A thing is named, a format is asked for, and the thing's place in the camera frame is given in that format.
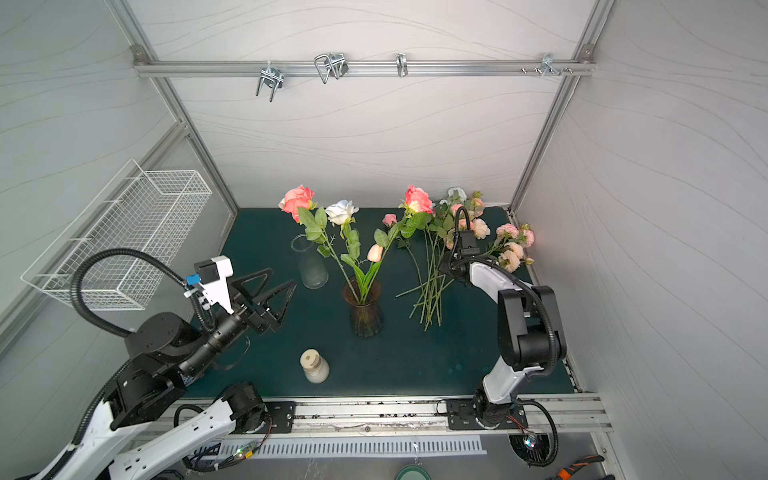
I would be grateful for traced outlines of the aluminium crossbar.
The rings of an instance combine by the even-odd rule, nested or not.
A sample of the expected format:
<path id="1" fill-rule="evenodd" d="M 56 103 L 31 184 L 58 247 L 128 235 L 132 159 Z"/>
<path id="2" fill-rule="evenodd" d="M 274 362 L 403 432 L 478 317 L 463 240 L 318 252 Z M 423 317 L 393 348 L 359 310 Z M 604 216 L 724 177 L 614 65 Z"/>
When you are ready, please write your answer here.
<path id="1" fill-rule="evenodd" d="M 501 77 L 526 76 L 521 66 L 534 60 L 415 60 L 407 57 L 407 77 Z M 573 72 L 568 76 L 588 76 L 597 65 L 593 62 L 568 61 Z M 385 60 L 347 60 L 347 77 L 399 78 L 395 58 Z M 286 78 L 317 78 L 318 72 L 309 61 L 157 61 L 134 69 L 144 78 L 256 78 L 268 64 L 279 69 Z"/>

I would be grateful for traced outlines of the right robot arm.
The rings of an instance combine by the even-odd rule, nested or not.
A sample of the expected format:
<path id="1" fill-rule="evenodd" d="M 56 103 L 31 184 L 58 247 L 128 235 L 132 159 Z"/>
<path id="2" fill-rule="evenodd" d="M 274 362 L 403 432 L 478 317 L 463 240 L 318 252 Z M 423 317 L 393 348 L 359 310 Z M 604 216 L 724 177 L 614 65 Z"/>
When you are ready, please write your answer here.
<path id="1" fill-rule="evenodd" d="M 254 348 L 249 374 L 275 396 L 434 395 L 453 430 L 523 429 L 518 393 L 565 356 L 554 292 L 518 289 L 433 232 L 396 240 L 368 307 L 334 273 L 298 292 L 280 332 Z"/>

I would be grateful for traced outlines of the green round lid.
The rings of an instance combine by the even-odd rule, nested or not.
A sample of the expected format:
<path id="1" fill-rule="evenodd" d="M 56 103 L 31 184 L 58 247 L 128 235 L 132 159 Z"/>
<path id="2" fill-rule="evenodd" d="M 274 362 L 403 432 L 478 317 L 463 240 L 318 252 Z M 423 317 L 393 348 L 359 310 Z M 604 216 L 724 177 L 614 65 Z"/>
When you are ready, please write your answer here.
<path id="1" fill-rule="evenodd" d="M 431 476 L 422 466 L 412 464 L 403 467 L 396 474 L 395 480 L 431 480 Z"/>

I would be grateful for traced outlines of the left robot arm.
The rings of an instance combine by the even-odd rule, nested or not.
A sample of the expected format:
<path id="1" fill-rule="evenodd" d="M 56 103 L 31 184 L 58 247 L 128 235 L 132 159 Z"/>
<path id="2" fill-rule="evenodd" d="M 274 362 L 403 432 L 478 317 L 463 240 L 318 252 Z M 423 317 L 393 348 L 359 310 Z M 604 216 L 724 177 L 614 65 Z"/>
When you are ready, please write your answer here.
<path id="1" fill-rule="evenodd" d="M 91 311 L 83 281 L 92 267 L 115 256 L 141 260 L 181 286 L 200 325 L 163 312 L 129 331 Z M 183 278 L 145 252 L 113 248 L 90 256 L 72 274 L 72 306 L 90 324 L 123 338 L 128 359 L 98 391 L 73 438 L 37 478 L 152 479 L 180 461 L 193 462 L 195 450 L 220 437 L 258 435 L 258 440 L 203 468 L 218 471 L 250 458 L 273 432 L 291 430 L 293 403 L 267 403 L 252 383 L 241 382 L 225 388 L 204 408 L 192 406 L 191 419 L 177 420 L 166 433 L 136 448 L 129 446 L 170 407 L 182 411 L 178 401 L 188 386 L 246 333 L 278 331 L 286 311 L 271 303 L 280 298 L 284 306 L 290 305 L 297 289 L 292 280 L 269 288 L 270 268 L 235 278 L 226 256 L 198 262 L 194 268 L 194 275 Z"/>

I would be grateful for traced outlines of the pink ribbed glass vase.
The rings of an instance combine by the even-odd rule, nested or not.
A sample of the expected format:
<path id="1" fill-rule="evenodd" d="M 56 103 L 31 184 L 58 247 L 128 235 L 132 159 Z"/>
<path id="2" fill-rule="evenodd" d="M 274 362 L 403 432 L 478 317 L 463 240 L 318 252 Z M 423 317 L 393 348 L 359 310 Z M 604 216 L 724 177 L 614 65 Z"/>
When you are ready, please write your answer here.
<path id="1" fill-rule="evenodd" d="M 352 288 L 348 284 L 343 285 L 342 295 L 350 306 L 350 327 L 355 335 L 361 338 L 370 338 L 377 335 L 383 328 L 383 313 L 378 304 L 381 293 L 381 285 L 374 280 L 364 304 L 355 301 L 353 293 L 357 293 L 357 283 L 352 282 Z"/>

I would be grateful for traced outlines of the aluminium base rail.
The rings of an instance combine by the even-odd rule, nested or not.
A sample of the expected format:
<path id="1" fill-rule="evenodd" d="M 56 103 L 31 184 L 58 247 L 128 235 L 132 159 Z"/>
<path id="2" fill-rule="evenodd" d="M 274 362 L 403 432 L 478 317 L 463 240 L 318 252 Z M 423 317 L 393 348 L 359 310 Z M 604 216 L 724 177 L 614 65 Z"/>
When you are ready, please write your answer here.
<path id="1" fill-rule="evenodd" d="M 523 396 L 540 403 L 559 433 L 611 433 L 613 425 L 600 397 L 590 393 Z M 518 408 L 495 428 L 475 420 L 469 396 L 268 398 L 271 432 L 278 436 L 521 434 L 551 430 L 537 408 Z"/>

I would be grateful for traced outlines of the pink bud stem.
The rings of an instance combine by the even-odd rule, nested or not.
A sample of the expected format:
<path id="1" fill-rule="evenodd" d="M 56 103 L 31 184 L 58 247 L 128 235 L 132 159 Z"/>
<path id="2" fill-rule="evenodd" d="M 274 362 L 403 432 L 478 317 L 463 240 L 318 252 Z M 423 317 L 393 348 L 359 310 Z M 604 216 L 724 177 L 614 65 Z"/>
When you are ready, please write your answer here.
<path id="1" fill-rule="evenodd" d="M 359 303 L 361 305 L 368 302 L 369 292 L 381 267 L 384 252 L 385 249 L 383 246 L 378 244 L 373 245 L 367 255 L 367 260 L 369 262 L 368 271 L 364 273 L 360 267 L 357 267 L 355 270 L 359 291 Z"/>

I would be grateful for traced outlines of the clear ribbed glass vase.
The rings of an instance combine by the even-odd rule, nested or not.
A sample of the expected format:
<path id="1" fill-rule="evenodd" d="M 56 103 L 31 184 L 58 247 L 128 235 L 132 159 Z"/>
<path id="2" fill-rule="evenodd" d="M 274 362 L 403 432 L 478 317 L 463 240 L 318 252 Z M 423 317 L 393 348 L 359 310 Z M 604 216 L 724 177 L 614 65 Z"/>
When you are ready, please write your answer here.
<path id="1" fill-rule="evenodd" d="M 291 241 L 303 285 L 310 290 L 322 288 L 329 279 L 329 273 L 323 263 L 323 257 L 317 252 L 317 245 L 304 234 L 297 235 Z"/>

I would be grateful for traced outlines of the small pink rose bunch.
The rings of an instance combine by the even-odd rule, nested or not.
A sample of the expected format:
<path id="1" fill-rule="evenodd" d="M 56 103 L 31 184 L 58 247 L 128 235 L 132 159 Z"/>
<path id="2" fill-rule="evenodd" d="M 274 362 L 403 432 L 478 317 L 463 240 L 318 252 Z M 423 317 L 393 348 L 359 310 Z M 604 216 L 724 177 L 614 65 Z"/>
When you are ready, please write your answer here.
<path id="1" fill-rule="evenodd" d="M 479 248 L 479 255 L 510 273 L 534 263 L 529 254 L 535 244 L 532 227 L 507 221 L 492 228 L 483 218 L 486 204 L 481 191 L 469 193 L 461 187 L 451 187 L 444 198 L 433 202 L 425 190 L 411 186 L 402 207 L 405 226 L 397 246 L 410 251 L 415 235 L 424 234 L 425 260 L 420 262 L 414 254 L 410 255 L 419 283 L 401 293 L 419 294 L 411 313 L 419 315 L 424 329 L 442 323 L 443 294 L 453 283 L 450 267 L 467 256 L 477 240 L 490 240 L 487 246 Z"/>

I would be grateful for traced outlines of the cream capped bottle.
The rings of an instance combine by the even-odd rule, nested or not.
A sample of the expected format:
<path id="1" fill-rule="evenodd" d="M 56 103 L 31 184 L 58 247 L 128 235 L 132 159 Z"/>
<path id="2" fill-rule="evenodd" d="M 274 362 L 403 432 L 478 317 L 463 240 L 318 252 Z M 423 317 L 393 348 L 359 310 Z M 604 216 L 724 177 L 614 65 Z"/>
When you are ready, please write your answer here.
<path id="1" fill-rule="evenodd" d="M 320 384 L 329 377 L 330 366 L 316 349 L 305 350 L 300 357 L 300 364 L 310 383 Z"/>

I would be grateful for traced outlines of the large pink rose stem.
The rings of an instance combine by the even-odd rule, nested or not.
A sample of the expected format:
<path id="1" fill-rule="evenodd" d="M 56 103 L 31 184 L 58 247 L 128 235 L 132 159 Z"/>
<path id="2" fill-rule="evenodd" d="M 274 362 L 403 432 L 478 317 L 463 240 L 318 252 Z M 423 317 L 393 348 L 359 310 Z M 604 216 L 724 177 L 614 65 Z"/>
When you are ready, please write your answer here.
<path id="1" fill-rule="evenodd" d="M 318 253 L 322 257 L 332 258 L 336 262 L 332 253 L 344 253 L 344 244 L 338 229 L 331 226 L 327 221 L 324 211 L 326 207 L 319 206 L 314 197 L 315 192 L 313 190 L 300 185 L 284 194 L 278 208 L 290 214 L 296 223 L 304 227 L 305 236 L 317 245 Z"/>

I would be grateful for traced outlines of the metal u-bolt clamp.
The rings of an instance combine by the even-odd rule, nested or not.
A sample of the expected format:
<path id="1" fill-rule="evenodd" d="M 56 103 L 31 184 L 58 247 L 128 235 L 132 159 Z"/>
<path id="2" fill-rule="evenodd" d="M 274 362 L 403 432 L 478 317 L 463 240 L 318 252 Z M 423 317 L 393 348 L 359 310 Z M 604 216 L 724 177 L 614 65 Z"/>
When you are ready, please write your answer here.
<path id="1" fill-rule="evenodd" d="M 255 95 L 259 96 L 263 91 L 268 91 L 269 102 L 273 102 L 277 91 L 283 87 L 283 83 L 283 73 L 271 64 L 268 64 L 260 71 Z"/>

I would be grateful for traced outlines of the white rose stem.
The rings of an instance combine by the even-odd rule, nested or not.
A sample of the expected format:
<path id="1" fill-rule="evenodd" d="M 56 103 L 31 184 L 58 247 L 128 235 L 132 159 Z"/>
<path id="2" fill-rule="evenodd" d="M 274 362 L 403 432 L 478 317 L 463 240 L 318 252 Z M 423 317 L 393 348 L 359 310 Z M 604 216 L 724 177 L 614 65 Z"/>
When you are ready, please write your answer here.
<path id="1" fill-rule="evenodd" d="M 359 266 L 360 240 L 359 233 L 353 228 L 354 215 L 359 211 L 350 200 L 339 200 L 324 209 L 328 223 L 338 229 L 345 252 L 332 253 L 332 257 L 342 270 L 347 286 L 353 299 L 361 304 L 364 295 L 360 292 L 363 283 L 363 272 Z"/>

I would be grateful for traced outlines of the white vented strip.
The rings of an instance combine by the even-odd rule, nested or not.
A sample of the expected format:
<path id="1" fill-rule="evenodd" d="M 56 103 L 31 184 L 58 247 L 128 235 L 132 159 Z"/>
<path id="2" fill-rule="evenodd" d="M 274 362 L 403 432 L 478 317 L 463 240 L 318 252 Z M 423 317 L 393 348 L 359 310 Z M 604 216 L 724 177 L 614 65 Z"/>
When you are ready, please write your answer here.
<path id="1" fill-rule="evenodd" d="M 276 438 L 253 453 L 255 459 L 433 458 L 482 456 L 479 435 Z"/>

